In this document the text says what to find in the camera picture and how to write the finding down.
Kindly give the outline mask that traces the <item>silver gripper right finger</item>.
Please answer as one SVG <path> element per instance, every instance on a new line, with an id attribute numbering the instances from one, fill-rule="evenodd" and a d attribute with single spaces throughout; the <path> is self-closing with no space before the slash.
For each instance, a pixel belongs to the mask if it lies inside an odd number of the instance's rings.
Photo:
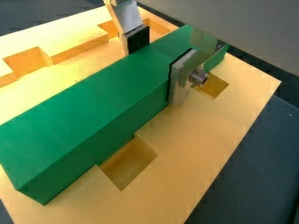
<path id="1" fill-rule="evenodd" d="M 188 96 L 192 85 L 200 87 L 208 72 L 204 63 L 211 60 L 222 49 L 222 41 L 207 32 L 194 28 L 191 30 L 191 48 L 172 62 L 168 78 L 168 103 L 179 106 Z"/>

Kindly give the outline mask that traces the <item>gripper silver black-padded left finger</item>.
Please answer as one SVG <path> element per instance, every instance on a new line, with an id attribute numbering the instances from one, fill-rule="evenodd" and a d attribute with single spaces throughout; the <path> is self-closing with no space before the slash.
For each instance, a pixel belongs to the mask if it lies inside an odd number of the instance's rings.
<path id="1" fill-rule="evenodd" d="M 136 0 L 104 0 L 126 55 L 150 45 L 150 26 L 143 23 Z"/>

